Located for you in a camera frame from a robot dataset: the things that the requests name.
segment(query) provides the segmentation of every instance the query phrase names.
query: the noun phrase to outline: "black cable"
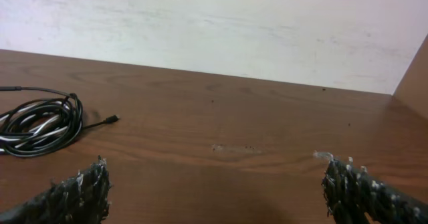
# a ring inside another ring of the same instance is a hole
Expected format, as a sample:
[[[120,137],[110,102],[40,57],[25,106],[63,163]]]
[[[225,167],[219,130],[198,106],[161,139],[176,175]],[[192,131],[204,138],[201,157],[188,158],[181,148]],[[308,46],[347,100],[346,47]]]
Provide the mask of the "black cable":
[[[114,115],[102,122],[83,127],[83,106],[76,94],[47,88],[0,87],[0,91],[21,90],[49,92],[64,98],[28,101],[0,114],[0,123],[3,121],[0,125],[0,149],[3,149],[3,152],[0,154],[11,154],[17,157],[49,154],[73,143],[82,130],[101,124],[111,124],[119,119]]]

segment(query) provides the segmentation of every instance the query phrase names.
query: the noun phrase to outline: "white wall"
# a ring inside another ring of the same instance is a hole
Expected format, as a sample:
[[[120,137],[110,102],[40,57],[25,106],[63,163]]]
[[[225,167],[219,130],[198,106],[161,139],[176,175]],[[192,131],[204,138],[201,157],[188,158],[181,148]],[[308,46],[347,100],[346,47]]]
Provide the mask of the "white wall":
[[[392,94],[428,0],[0,0],[0,48]]]

